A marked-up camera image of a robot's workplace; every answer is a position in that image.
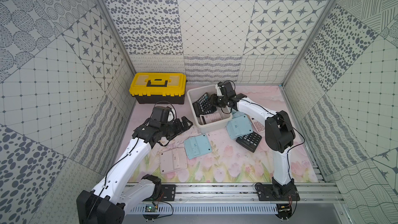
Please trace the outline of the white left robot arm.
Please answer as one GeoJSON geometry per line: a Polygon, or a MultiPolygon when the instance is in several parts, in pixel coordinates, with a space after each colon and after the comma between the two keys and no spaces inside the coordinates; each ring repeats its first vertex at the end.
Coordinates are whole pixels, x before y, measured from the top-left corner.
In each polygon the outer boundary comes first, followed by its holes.
{"type": "Polygon", "coordinates": [[[130,143],[121,157],[91,191],[77,197],[78,221],[81,224],[120,224],[128,211],[144,200],[161,198],[161,179],[147,174],[129,191],[127,182],[141,161],[162,139],[167,141],[192,128],[187,117],[178,118],[175,109],[155,106],[149,118],[135,128],[130,143]]]}

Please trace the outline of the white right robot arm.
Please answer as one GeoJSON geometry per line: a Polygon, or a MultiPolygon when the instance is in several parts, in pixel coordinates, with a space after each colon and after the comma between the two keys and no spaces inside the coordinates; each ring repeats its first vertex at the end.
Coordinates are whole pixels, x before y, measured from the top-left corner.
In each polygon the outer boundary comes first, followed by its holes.
{"type": "Polygon", "coordinates": [[[237,94],[229,80],[217,83],[216,90],[217,93],[210,97],[212,105],[234,109],[264,124],[265,142],[274,152],[274,174],[272,177],[274,197],[280,199],[290,190],[295,190],[289,155],[294,144],[295,132],[289,115],[285,111],[276,112],[265,108],[242,93],[237,94]]]}

